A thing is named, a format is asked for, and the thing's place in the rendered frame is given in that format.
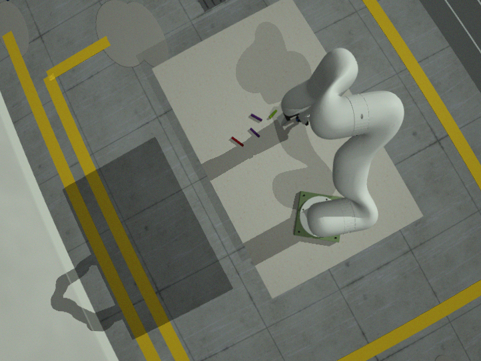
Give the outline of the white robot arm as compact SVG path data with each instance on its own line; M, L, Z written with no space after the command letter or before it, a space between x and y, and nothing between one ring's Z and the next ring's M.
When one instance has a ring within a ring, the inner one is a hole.
M351 137L337 150L332 168L334 186L344 198L315 196L300 210L300 223L313 236L366 230L378 219L377 207L367 189L370 163L398 132L404 107L389 91L341 97L357 74L353 54L343 48L333 49L323 57L310 80L289 90L281 102L283 113L277 117L281 126L299 114L310 114L311 129L318 137Z

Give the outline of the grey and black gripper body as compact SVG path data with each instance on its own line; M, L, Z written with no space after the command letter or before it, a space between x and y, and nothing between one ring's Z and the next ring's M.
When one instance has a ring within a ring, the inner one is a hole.
M302 116L302 115L299 114L298 117L299 117L302 124L306 124L310 119L310 114L306 115L306 116Z

